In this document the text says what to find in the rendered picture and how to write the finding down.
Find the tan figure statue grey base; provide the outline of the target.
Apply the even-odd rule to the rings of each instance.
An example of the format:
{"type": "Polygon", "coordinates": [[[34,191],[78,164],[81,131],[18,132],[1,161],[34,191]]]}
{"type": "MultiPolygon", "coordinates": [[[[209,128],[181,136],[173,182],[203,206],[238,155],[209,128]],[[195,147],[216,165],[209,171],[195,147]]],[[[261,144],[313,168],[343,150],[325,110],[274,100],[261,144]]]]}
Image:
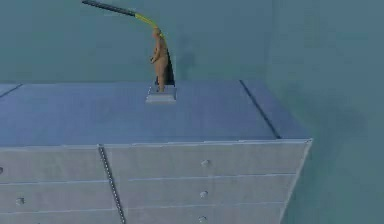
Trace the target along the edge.
{"type": "Polygon", "coordinates": [[[171,103],[176,101],[176,83],[170,53],[165,37],[158,27],[152,31],[155,40],[150,63],[154,67],[155,81],[145,99],[146,103],[171,103]]]}

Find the grey chest of drawers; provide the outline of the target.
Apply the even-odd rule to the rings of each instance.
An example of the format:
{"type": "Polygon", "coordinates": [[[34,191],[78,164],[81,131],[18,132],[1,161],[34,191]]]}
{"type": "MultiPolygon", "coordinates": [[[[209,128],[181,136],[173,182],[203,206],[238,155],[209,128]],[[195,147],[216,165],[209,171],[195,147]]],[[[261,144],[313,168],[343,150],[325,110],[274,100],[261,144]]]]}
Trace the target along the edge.
{"type": "Polygon", "coordinates": [[[282,224],[311,144],[257,81],[0,84],[0,224],[282,224]]]}

